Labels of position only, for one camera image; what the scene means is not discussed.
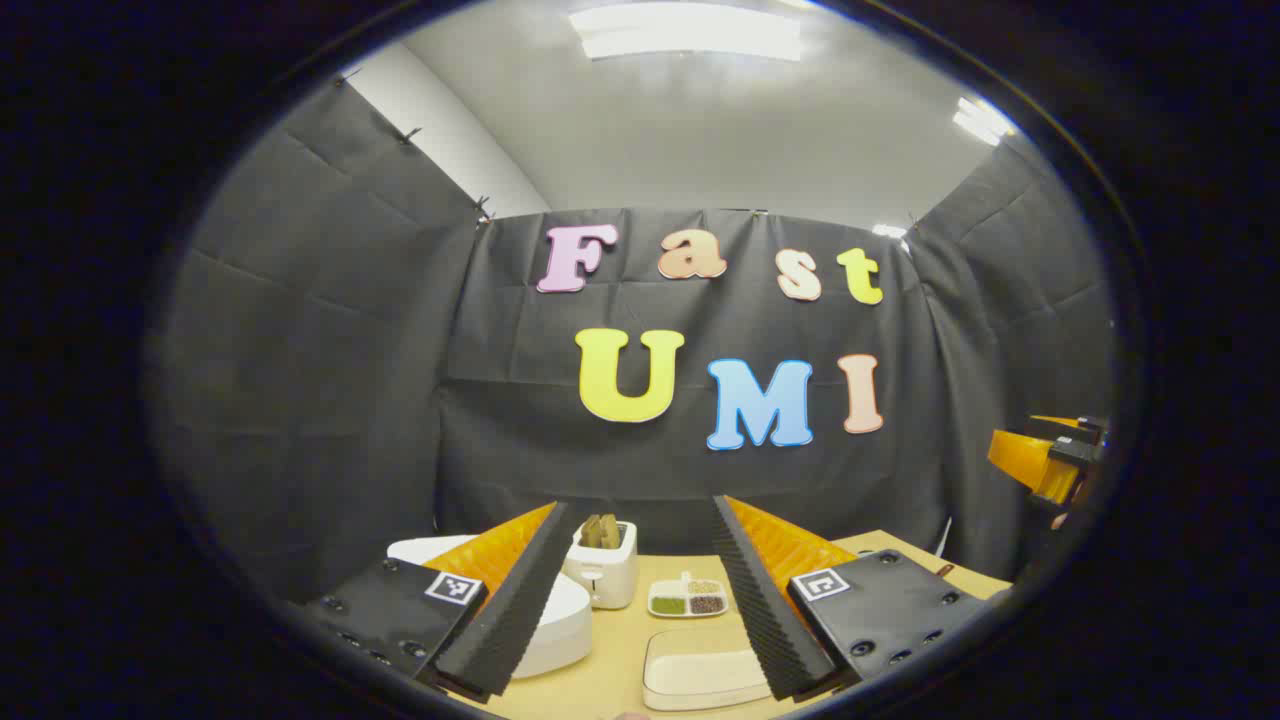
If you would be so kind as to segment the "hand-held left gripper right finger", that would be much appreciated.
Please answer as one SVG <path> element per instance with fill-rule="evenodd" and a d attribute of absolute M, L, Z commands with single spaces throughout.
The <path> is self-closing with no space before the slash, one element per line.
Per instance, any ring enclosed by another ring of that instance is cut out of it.
<path fill-rule="evenodd" d="M 727 495 L 713 505 L 712 542 L 777 700 L 900 673 L 991 607 L 897 550 L 860 556 Z"/>

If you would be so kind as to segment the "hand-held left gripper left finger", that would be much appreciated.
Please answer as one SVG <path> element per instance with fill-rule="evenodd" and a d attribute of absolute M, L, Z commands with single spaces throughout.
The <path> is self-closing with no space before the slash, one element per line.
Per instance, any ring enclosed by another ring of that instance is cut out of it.
<path fill-rule="evenodd" d="M 553 501 L 426 562 L 384 557 L 300 612 L 384 673 L 488 701 L 524 659 L 586 516 Z"/>

